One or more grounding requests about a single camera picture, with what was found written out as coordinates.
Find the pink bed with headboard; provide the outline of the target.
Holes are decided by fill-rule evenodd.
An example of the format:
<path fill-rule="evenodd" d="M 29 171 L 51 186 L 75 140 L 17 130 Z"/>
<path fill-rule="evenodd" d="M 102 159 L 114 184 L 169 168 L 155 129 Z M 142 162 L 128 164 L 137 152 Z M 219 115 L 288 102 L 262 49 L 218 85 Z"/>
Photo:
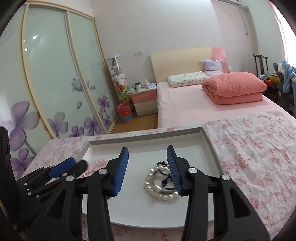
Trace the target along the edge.
<path fill-rule="evenodd" d="M 201 71 L 203 59 L 222 60 L 223 71 L 228 71 L 223 48 L 177 48 L 151 52 L 157 81 L 158 128 L 185 126 L 268 110 L 278 110 L 290 121 L 295 121 L 289 113 L 267 97 L 259 102 L 216 105 L 200 84 L 176 88 L 169 86 L 168 77 L 171 75 Z"/>

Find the white air conditioner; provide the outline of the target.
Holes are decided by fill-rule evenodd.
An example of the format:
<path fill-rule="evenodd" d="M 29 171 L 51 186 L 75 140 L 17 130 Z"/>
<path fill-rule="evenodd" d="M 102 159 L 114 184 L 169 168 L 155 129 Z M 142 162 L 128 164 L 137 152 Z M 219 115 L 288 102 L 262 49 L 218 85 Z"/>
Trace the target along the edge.
<path fill-rule="evenodd" d="M 242 3 L 240 0 L 217 0 L 223 3 L 232 4 L 234 6 L 242 6 Z"/>

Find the dark wooden chair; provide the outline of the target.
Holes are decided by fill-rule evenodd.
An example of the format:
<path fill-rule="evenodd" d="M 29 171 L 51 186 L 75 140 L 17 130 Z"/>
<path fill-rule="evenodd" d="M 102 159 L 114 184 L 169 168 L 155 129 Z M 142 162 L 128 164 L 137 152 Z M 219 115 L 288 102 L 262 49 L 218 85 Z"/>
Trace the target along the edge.
<path fill-rule="evenodd" d="M 269 73 L 267 63 L 268 57 L 260 54 L 253 54 L 253 57 L 255 61 L 256 76 L 259 77 Z"/>

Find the wardrobe with flower doors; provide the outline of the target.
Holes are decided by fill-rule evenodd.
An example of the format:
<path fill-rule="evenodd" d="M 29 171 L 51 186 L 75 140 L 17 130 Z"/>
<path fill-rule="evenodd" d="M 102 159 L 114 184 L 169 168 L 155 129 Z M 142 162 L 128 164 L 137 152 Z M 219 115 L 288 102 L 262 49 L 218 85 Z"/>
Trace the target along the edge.
<path fill-rule="evenodd" d="M 94 19 L 27 1 L 1 34 L 1 126 L 16 179 L 53 138 L 110 133 L 116 101 Z"/>

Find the lilac pillow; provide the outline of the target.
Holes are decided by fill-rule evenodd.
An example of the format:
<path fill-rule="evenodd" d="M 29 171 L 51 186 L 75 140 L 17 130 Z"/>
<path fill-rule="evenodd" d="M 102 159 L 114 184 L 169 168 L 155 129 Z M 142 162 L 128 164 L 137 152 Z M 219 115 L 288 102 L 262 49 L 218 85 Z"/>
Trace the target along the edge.
<path fill-rule="evenodd" d="M 204 72 L 212 77 L 223 74 L 222 60 L 202 60 Z"/>

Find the pink floral tablecloth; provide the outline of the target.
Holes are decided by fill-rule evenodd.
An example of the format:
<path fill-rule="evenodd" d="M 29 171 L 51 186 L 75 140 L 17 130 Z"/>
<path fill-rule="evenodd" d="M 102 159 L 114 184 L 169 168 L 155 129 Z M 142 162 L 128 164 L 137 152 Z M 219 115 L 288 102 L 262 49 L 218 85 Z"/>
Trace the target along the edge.
<path fill-rule="evenodd" d="M 271 240 L 276 240 L 295 209 L 295 119 L 285 111 L 272 110 L 208 121 L 204 128 L 223 173 L 240 187 L 266 226 Z M 23 176 L 41 167 L 55 166 L 69 157 L 78 158 L 90 141 L 152 137 L 179 130 L 189 130 L 189 127 L 51 139 Z M 115 240 L 181 240 L 183 231 L 182 228 L 148 230 L 121 225 L 113 225 L 112 229 Z"/>

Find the pink curtain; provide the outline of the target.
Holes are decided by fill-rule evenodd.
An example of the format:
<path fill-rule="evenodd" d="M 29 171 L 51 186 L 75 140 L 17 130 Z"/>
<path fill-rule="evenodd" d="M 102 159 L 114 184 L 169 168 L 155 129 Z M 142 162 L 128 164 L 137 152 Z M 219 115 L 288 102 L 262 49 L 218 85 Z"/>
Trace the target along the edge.
<path fill-rule="evenodd" d="M 279 9 L 272 2 L 270 2 L 270 6 L 280 30 L 285 60 L 295 67 L 295 34 Z"/>

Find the floral white pillow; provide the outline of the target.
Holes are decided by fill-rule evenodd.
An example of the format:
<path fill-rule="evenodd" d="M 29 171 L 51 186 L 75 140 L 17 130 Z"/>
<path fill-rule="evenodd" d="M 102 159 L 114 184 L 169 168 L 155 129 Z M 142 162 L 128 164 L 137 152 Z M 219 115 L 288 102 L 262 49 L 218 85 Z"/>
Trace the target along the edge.
<path fill-rule="evenodd" d="M 198 71 L 169 76 L 168 83 L 171 88 L 177 88 L 183 86 L 198 85 L 208 78 L 210 78 L 209 75 L 207 75 L 203 71 Z"/>

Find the grey cardboard tray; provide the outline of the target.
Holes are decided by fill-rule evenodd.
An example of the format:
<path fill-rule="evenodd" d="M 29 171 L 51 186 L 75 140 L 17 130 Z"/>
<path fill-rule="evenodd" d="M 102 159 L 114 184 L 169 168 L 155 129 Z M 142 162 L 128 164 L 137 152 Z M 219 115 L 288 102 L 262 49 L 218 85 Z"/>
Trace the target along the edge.
<path fill-rule="evenodd" d="M 222 169 L 201 127 L 138 137 L 91 141 L 78 156 L 89 165 L 119 156 L 123 147 L 129 161 L 121 191 L 108 200 L 110 220 L 116 225 L 136 228 L 179 228 L 184 226 L 188 197 L 173 194 L 173 182 L 162 181 L 168 170 L 157 170 L 157 163 L 167 160 L 167 147 L 204 174 L 219 177 Z"/>

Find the plush toy display tube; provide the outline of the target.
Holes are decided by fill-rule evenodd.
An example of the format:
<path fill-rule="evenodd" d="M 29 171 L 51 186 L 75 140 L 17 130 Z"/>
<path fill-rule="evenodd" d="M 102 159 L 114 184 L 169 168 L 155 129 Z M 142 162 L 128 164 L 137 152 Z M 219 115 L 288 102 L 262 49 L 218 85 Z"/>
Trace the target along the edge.
<path fill-rule="evenodd" d="M 119 56 L 107 59 L 112 85 L 120 103 L 129 102 L 128 87 L 125 75 L 118 60 Z"/>

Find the folded orange duvet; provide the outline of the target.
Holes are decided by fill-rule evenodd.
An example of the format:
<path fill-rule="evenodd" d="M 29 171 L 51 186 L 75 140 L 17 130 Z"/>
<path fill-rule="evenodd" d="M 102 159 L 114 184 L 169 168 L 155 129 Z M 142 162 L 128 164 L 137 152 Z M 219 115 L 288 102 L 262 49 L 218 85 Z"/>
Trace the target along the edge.
<path fill-rule="evenodd" d="M 206 79 L 202 89 L 215 104 L 230 105 L 262 101 L 267 85 L 252 73 L 231 72 Z"/>

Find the pink bedside table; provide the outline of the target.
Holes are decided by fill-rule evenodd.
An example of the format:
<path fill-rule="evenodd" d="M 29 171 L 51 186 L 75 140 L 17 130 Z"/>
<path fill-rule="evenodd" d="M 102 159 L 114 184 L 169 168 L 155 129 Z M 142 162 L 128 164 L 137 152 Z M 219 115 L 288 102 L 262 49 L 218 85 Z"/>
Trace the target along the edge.
<path fill-rule="evenodd" d="M 158 112 L 157 89 L 151 88 L 131 94 L 137 116 Z"/>

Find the blue plush robe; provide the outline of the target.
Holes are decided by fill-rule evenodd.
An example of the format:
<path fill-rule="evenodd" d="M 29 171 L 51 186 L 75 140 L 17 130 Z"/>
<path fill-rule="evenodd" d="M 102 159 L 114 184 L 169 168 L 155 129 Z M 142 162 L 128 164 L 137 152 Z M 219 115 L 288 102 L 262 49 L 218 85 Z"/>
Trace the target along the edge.
<path fill-rule="evenodd" d="M 282 61 L 284 75 L 283 88 L 280 96 L 280 106 L 288 112 L 289 110 L 289 93 L 293 93 L 293 117 L 295 118 L 295 67 L 291 66 L 285 59 Z"/>

